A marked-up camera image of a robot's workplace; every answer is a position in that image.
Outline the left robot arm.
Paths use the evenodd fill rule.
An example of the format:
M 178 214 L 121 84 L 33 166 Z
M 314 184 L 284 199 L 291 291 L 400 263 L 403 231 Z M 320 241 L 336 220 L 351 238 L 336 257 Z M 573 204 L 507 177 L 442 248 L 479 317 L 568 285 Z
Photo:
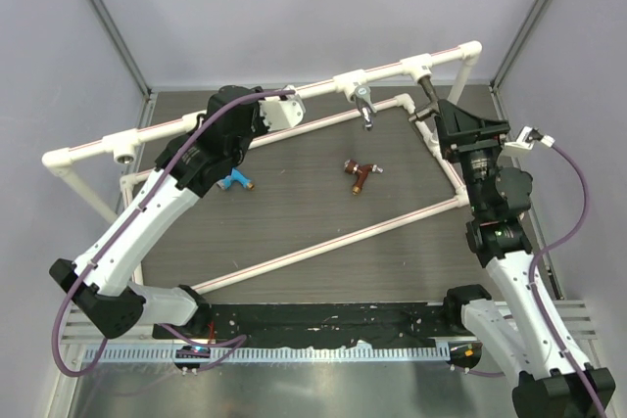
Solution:
M 108 340 L 135 325 L 169 324 L 201 337 L 209 307 L 188 286 L 140 286 L 131 275 L 173 223 L 243 162 L 253 139 L 267 134 L 261 87 L 228 85 L 213 94 L 192 131 L 170 140 L 144 188 L 101 238 L 74 260 L 60 258 L 49 273 Z

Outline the white PVC pipe frame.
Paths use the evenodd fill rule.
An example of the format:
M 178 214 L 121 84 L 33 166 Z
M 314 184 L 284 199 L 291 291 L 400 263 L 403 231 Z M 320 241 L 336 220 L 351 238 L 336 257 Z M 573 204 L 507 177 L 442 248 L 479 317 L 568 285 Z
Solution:
M 354 70 L 331 79 L 300 87 L 256 93 L 246 92 L 229 99 L 214 113 L 197 112 L 146 128 L 133 128 L 98 141 L 45 153 L 43 165 L 64 180 L 78 195 L 111 222 L 110 230 L 79 260 L 76 272 L 88 269 L 88 280 L 113 293 L 135 281 L 141 262 L 173 222 L 196 204 L 213 184 L 205 170 L 217 179 L 227 179 L 249 149 L 313 132 L 353 118 L 371 120 L 378 112 L 400 107 L 416 112 L 407 94 L 374 103 L 368 85 L 372 81 L 407 75 L 417 83 L 427 81 L 435 66 L 459 61 L 458 75 L 449 94 L 459 98 L 482 51 L 478 41 L 469 41 L 447 51 L 402 59 L 370 70 Z M 120 215 L 113 211 L 74 172 L 76 162 L 104 154 L 126 161 L 138 146 L 161 138 L 180 138 L 173 156 L 152 170 L 121 179 L 121 192 L 142 185 L 142 199 L 129 202 Z M 135 250 L 133 242 L 147 248 Z

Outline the dark bronze faucet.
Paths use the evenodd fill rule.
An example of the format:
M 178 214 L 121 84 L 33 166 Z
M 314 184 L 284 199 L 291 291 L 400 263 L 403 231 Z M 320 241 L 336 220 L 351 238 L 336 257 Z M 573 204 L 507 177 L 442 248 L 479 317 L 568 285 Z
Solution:
M 416 83 L 422 89 L 427 102 L 422 107 L 417 107 L 410 115 L 410 122 L 425 122 L 429 118 L 439 116 L 441 113 L 440 107 L 443 103 L 443 99 L 437 93 L 436 88 L 432 83 L 431 76 L 425 75 Z

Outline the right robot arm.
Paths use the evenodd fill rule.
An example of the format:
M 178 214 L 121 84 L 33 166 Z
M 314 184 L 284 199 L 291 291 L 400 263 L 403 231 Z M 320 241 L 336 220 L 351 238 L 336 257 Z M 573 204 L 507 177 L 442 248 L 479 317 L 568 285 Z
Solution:
M 442 157 L 459 165 L 472 219 L 466 240 L 502 293 L 505 320 L 479 285 L 450 289 L 442 320 L 456 335 L 471 332 L 505 375 L 519 417 L 604 417 L 616 385 L 611 372 L 593 365 L 559 316 L 539 272 L 521 216 L 531 208 L 532 176 L 502 166 L 505 150 L 529 151 L 540 143 L 564 151 L 538 129 L 525 127 L 508 141 L 505 120 L 490 120 L 438 101 L 435 125 Z

